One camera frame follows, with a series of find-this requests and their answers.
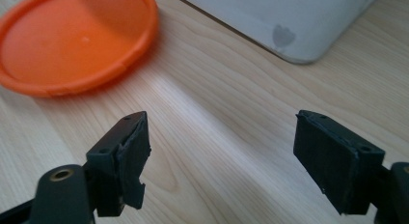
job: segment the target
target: light wood surface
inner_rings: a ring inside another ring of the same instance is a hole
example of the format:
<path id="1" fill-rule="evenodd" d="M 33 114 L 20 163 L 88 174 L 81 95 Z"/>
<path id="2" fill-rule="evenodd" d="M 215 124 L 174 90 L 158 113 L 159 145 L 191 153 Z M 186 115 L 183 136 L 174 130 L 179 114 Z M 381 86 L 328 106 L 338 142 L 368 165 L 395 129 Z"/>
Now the light wood surface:
<path id="1" fill-rule="evenodd" d="M 20 0 L 0 0 L 0 13 Z M 0 212 L 46 171 L 83 164 L 121 117 L 146 110 L 152 154 L 141 210 L 97 223 L 372 223 L 339 216 L 292 154 L 295 114 L 326 114 L 409 161 L 409 0 L 377 0 L 317 63 L 296 66 L 179 0 L 156 0 L 145 61 L 64 98 L 0 87 Z"/>

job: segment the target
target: wooden table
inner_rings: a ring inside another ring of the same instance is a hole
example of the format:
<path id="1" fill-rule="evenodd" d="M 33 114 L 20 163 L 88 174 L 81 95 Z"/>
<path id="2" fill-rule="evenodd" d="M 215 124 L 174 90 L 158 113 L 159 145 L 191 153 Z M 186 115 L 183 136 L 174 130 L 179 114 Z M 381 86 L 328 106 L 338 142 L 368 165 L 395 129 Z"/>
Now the wooden table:
<path id="1" fill-rule="evenodd" d="M 20 0 L 0 0 L 0 13 Z M 78 96 L 0 88 L 0 212 L 46 171 L 83 164 L 121 117 L 146 110 L 152 154 L 141 210 L 97 223 L 372 223 L 339 216 L 292 154 L 300 109 L 409 161 L 409 0 L 377 0 L 318 62 L 287 63 L 179 0 L 156 0 L 145 61 Z"/>

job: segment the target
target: wood grain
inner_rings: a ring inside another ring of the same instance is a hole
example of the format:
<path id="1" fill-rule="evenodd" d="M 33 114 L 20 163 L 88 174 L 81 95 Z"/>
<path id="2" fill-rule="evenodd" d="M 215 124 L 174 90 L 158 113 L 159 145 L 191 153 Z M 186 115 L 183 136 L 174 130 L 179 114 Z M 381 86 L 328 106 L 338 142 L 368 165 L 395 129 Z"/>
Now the wood grain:
<path id="1" fill-rule="evenodd" d="M 21 0 L 0 0 L 3 14 Z M 377 0 L 318 62 L 287 63 L 179 0 L 125 76 L 78 96 L 0 88 L 0 212 L 121 117 L 148 111 L 141 210 L 97 223 L 372 223 L 339 216 L 292 154 L 300 109 L 324 113 L 409 161 L 409 0 Z"/>

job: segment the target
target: orange disc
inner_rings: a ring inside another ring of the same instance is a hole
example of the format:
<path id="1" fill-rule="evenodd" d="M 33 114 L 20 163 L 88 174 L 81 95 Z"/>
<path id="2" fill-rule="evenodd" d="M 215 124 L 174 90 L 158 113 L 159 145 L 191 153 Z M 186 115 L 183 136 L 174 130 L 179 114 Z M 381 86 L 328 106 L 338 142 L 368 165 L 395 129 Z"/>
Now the orange disc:
<path id="1" fill-rule="evenodd" d="M 25 0 L 0 20 L 0 83 L 37 97 L 86 91 L 143 56 L 157 28 L 154 0 Z"/>

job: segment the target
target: orange plate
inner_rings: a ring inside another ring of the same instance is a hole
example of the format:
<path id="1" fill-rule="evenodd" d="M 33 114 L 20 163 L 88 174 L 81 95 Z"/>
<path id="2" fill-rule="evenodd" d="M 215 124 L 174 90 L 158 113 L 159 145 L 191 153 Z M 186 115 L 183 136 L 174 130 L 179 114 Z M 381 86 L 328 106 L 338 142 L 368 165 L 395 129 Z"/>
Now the orange plate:
<path id="1" fill-rule="evenodd" d="M 0 20 L 0 83 L 38 97 L 118 76 L 158 28 L 154 0 L 25 0 Z"/>

